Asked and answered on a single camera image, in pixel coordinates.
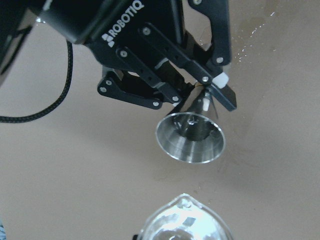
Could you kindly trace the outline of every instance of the table surface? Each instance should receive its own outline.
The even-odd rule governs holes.
[[[0,217],[8,240],[130,240],[146,218],[189,193],[236,240],[319,239],[320,4],[230,0],[229,85],[238,109],[217,105],[227,147],[191,165],[158,147],[155,111],[100,96],[101,66],[74,46],[65,101],[29,123],[0,124]],[[209,24],[185,9],[204,43]],[[0,115],[51,104],[64,86],[66,44],[35,25],[0,88]]]

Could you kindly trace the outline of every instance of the clear plastic container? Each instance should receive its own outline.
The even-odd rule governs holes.
[[[233,240],[214,211],[184,193],[145,222],[137,240]]]

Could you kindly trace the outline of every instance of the stainless steel funnel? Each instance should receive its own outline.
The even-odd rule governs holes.
[[[174,159],[193,164],[208,163],[218,158],[226,145],[217,119],[211,94],[199,85],[186,101],[158,123],[156,139]]]

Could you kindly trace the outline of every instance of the metal funnel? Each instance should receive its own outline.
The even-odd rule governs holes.
[[[218,158],[226,140],[216,123],[217,111],[211,94],[196,86],[157,125],[155,135],[160,147],[172,158],[193,164],[204,164]]]

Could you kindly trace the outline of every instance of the beige surface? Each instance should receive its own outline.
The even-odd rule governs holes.
[[[187,27],[205,24],[188,10]],[[157,146],[153,111],[96,92],[101,67],[74,48],[63,104],[24,124],[0,124],[0,215],[8,240],[129,240],[158,207],[185,192],[226,221],[236,240],[320,237],[320,4],[231,0],[230,86],[218,106],[224,155],[205,165]],[[0,114],[34,113],[63,88],[66,46],[36,26],[0,88]]]

